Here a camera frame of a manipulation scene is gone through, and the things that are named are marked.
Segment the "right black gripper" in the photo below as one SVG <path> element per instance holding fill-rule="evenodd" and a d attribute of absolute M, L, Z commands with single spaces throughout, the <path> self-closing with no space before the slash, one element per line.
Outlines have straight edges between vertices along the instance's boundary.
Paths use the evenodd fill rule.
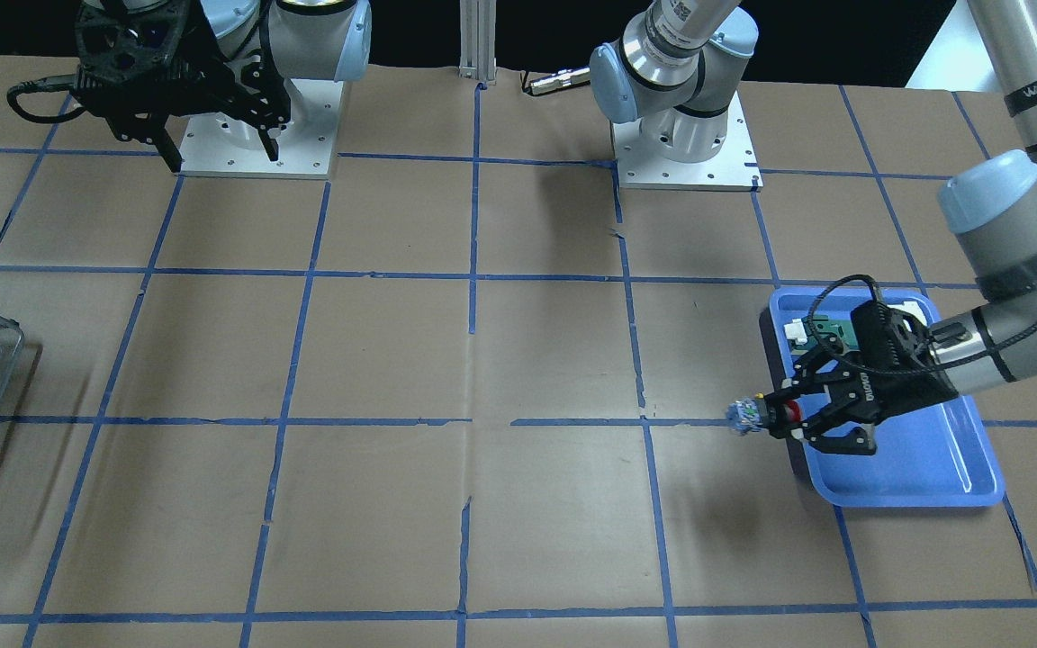
<path fill-rule="evenodd" d="M 74 37 L 71 95 L 91 114 L 111 116 L 117 140 L 152 145 L 173 174 L 184 157 L 167 132 L 169 116 L 211 106 L 256 129 L 267 158 L 279 159 L 272 131 L 292 118 L 284 78 L 270 54 L 222 55 L 198 1 L 84 1 Z"/>

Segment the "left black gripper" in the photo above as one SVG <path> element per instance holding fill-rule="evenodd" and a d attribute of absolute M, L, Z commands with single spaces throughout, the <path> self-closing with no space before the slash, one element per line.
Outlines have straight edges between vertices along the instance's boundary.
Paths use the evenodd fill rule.
<path fill-rule="evenodd" d="M 909 313 L 867 301 L 851 313 L 856 350 L 843 344 L 839 360 L 822 347 L 798 357 L 780 390 L 789 436 L 831 455 L 875 455 L 875 424 L 910 411 L 955 401 L 958 391 L 937 364 L 929 329 Z M 804 416 L 796 399 L 826 393 L 831 402 Z"/>

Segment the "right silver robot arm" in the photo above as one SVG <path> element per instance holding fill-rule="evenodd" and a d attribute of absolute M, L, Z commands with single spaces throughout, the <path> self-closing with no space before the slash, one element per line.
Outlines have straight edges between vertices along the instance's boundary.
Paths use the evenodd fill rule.
<path fill-rule="evenodd" d="M 326 180 L 366 1 L 86 1 L 71 94 L 188 177 Z"/>

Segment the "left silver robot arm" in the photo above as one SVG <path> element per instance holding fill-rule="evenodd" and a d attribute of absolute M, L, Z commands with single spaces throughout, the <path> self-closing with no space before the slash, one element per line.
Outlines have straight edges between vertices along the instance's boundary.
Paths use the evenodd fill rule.
<path fill-rule="evenodd" d="M 888 306 L 871 276 L 848 275 L 870 291 L 852 311 L 856 343 L 806 321 L 809 348 L 790 377 L 726 411 L 741 434 L 872 455 L 886 419 L 1037 376 L 1037 1 L 971 1 L 969 11 L 1022 139 L 938 190 L 984 303 L 922 323 Z M 654 1 L 592 51 L 594 98 L 609 122 L 641 122 L 666 158 L 708 159 L 757 34 L 736 1 Z"/>

